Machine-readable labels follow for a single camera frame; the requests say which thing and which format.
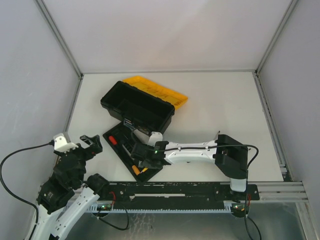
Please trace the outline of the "red handled screwdriver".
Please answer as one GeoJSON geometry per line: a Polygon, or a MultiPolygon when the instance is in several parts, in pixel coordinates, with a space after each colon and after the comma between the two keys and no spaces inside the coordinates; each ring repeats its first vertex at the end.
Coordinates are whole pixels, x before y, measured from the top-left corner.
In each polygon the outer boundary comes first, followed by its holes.
{"type": "Polygon", "coordinates": [[[122,149],[129,157],[131,156],[131,153],[126,148],[126,146],[123,143],[119,143],[112,135],[108,137],[108,140],[112,143],[113,146],[115,146],[118,150],[122,149]]]}

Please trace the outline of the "black toolbox tray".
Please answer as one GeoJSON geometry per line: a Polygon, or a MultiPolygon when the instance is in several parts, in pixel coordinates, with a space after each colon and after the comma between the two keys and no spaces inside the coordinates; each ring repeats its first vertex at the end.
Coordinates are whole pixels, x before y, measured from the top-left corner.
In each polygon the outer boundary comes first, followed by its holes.
{"type": "Polygon", "coordinates": [[[131,136],[131,130],[128,127],[124,126],[122,123],[117,124],[110,130],[105,132],[102,136],[106,140],[106,142],[110,145],[110,147],[114,150],[117,156],[120,158],[120,160],[128,169],[130,174],[134,177],[134,179],[139,184],[144,184],[148,182],[152,177],[154,177],[156,174],[158,174],[161,171],[160,169],[148,168],[146,172],[140,173],[139,175],[136,175],[134,173],[132,166],[136,165],[138,167],[139,162],[137,160],[134,160],[131,156],[128,156],[122,149],[118,150],[114,145],[112,145],[112,143],[108,139],[109,136],[113,136],[119,143],[124,144],[131,154],[136,142],[133,140],[131,136]]]}

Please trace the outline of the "yellow black plastic toolbox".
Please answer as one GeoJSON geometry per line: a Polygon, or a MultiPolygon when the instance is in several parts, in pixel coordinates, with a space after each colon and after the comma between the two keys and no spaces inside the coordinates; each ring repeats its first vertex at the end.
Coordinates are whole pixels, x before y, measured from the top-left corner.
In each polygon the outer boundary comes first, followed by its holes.
{"type": "Polygon", "coordinates": [[[130,128],[164,133],[176,110],[187,101],[186,95],[137,75],[117,81],[100,104],[130,128]]]}

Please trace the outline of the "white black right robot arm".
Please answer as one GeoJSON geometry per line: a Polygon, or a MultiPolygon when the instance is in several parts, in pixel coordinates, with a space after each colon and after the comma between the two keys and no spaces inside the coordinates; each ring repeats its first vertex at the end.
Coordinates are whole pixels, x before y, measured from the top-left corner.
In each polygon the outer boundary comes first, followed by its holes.
{"type": "Polygon", "coordinates": [[[201,143],[157,141],[154,144],[136,143],[131,157],[142,168],[162,169],[163,166],[187,163],[210,163],[230,179],[230,189],[244,193],[247,190],[249,147],[226,134],[201,143]]]}

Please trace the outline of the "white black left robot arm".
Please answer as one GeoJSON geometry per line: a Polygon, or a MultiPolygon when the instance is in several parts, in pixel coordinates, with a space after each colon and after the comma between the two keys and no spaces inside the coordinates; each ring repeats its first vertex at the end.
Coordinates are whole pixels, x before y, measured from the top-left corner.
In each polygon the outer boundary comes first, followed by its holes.
{"type": "Polygon", "coordinates": [[[80,140],[88,146],[71,142],[65,133],[54,136],[53,152],[59,160],[38,193],[28,240],[66,239],[87,209],[106,195],[110,183],[100,174],[84,179],[86,162],[103,151],[100,137],[82,135],[80,140]]]}

